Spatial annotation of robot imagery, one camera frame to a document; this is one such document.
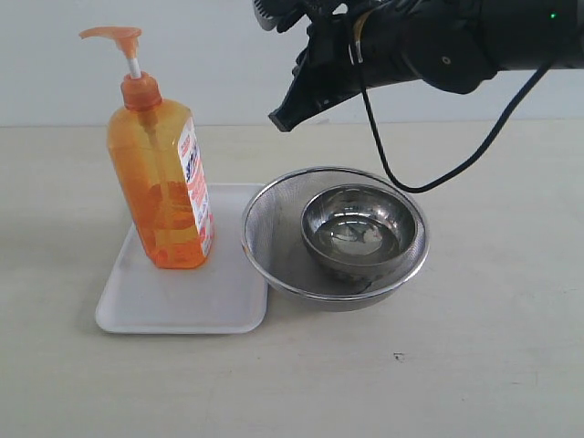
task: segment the soap dispenser bottle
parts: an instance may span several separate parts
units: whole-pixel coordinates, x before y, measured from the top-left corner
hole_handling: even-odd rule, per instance
[[[128,60],[124,105],[109,120],[107,143],[146,255],[159,268],[202,265],[214,219],[191,110],[163,99],[156,79],[141,71],[139,28],[94,27],[79,35],[114,40]]]

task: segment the black cable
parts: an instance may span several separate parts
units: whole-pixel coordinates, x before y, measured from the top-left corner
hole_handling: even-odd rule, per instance
[[[511,114],[513,114],[513,111],[515,111],[515,109],[519,106],[521,101],[527,96],[529,91],[531,91],[534,88],[534,86],[553,67],[553,65],[556,63],[556,61],[561,56],[562,50],[565,48],[565,46],[567,44],[570,44],[574,38],[581,37],[582,34],[584,33],[584,25],[579,26],[577,28],[575,34],[572,37],[568,38],[566,41],[564,41],[563,44],[560,45],[560,47],[558,48],[558,50],[556,51],[554,56],[551,57],[550,60],[543,63],[541,65],[541,67],[539,67],[536,70],[536,72],[533,74],[533,76],[526,82],[526,84],[517,92],[517,94],[507,104],[507,106],[503,110],[503,113],[501,114],[499,119],[496,121],[495,126],[491,129],[491,131],[486,136],[486,138],[483,141],[483,143],[481,144],[481,146],[476,150],[476,152],[473,155],[471,155],[470,158],[468,158],[465,162],[463,162],[461,165],[459,165],[458,167],[456,167],[452,171],[448,172],[446,175],[438,178],[437,180],[435,180],[433,182],[430,182],[426,185],[423,185],[422,187],[410,187],[408,185],[403,184],[402,182],[400,182],[400,180],[398,180],[396,178],[396,176],[391,171],[390,165],[387,162],[387,158],[385,156],[385,150],[383,149],[383,144],[381,143],[380,133],[377,129],[377,123],[375,122],[375,118],[373,116],[373,110],[371,109],[371,103],[369,100],[369,96],[367,94],[367,86],[365,84],[365,78],[363,77],[363,71],[362,71],[360,62],[358,61],[359,57],[357,55],[358,51],[357,51],[357,43],[355,41],[355,34],[353,32],[352,25],[350,24],[350,21],[346,17],[345,17],[345,24],[347,25],[348,31],[349,31],[350,50],[351,50],[352,59],[354,60],[355,70],[356,70],[358,80],[359,80],[360,92],[361,92],[361,95],[363,97],[363,101],[365,103],[365,110],[367,111],[367,116],[369,118],[371,130],[373,133],[373,138],[375,140],[375,144],[377,145],[377,150],[378,150],[380,158],[381,158],[381,164],[383,165],[383,170],[387,173],[387,176],[390,179],[390,181],[393,184],[395,184],[395,186],[398,189],[403,190],[403,191],[408,192],[408,193],[429,192],[430,190],[438,187],[439,185],[442,185],[442,184],[452,180],[454,177],[460,175],[462,172],[464,172],[469,167],[471,167],[473,164],[475,164],[485,154],[485,152],[489,149],[489,147],[493,144],[493,141],[495,141],[496,137],[499,135],[499,133],[501,132],[503,127],[506,125],[509,118],[511,117]]]

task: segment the mesh strainer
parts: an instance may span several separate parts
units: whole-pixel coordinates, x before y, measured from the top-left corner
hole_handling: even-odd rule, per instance
[[[412,210],[417,224],[413,250],[397,269],[374,282],[343,283],[328,276],[308,253],[301,234],[304,207],[322,191],[341,184],[392,189]],[[242,244],[252,265],[276,291],[322,310],[371,306],[415,276],[428,255],[428,232],[420,208],[381,177],[338,167],[316,167],[284,175],[264,187],[245,208]]]

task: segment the stainless steel bowl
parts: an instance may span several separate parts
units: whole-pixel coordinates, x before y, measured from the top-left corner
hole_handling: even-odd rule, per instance
[[[340,281],[375,281],[412,250],[414,211],[395,190],[343,184],[317,194],[302,212],[308,252]]]
[[[315,262],[302,238],[302,214],[323,191],[343,184],[368,185],[389,191],[412,213],[416,231],[410,250],[394,270],[374,281],[342,282]],[[269,285],[285,297],[326,311],[371,306],[413,278],[428,255],[428,232],[422,211],[405,194],[371,173],[316,167],[284,175],[262,188],[242,218],[245,255]]]

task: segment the white pump stem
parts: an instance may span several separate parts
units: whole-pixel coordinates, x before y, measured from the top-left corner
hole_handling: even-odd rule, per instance
[[[130,67],[130,77],[132,79],[139,79],[142,77],[142,72],[140,70],[140,64],[138,64],[138,59],[133,57],[128,59],[128,67]]]

